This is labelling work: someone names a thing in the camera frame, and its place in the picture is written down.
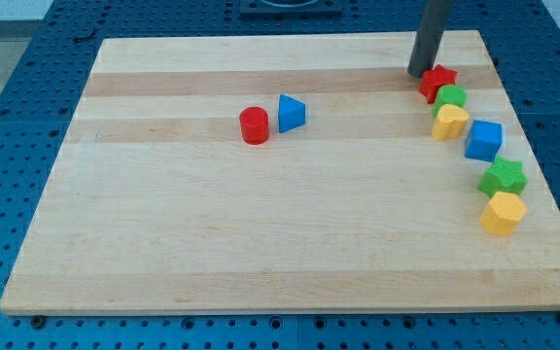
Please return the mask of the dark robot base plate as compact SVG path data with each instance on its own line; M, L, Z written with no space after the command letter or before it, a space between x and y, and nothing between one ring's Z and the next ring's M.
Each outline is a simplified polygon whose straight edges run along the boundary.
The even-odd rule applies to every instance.
M242 18L336 16L344 9L342 0L239 0L238 5Z

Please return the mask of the grey cylindrical robot arm rod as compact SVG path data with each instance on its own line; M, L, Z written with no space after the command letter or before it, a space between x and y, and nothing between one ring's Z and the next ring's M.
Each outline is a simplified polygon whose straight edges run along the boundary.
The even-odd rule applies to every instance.
M453 0L427 0L416 32L407 73L414 78L434 67L445 25Z

